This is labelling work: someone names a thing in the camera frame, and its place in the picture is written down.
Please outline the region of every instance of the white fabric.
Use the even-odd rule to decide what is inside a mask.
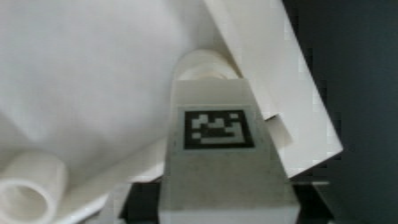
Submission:
[[[172,67],[197,48],[226,52],[197,0],[0,2],[2,161],[53,152],[71,185],[107,169],[165,135]]]

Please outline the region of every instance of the white cylinder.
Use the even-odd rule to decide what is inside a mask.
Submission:
[[[25,152],[0,176],[0,223],[51,222],[67,183],[67,169],[59,158]]]

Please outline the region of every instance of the white object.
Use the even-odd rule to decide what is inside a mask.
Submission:
[[[160,223],[295,223],[298,202],[247,80],[176,81],[172,99]],[[195,135],[211,129],[231,136]]]
[[[174,80],[197,80],[202,78],[238,78],[224,56],[211,50],[195,50],[190,52],[174,68]]]
[[[0,220],[5,224],[51,222],[67,184],[67,169],[59,158],[25,152],[0,176]]]
[[[204,0],[249,80],[288,176],[343,150],[304,62],[282,1]]]

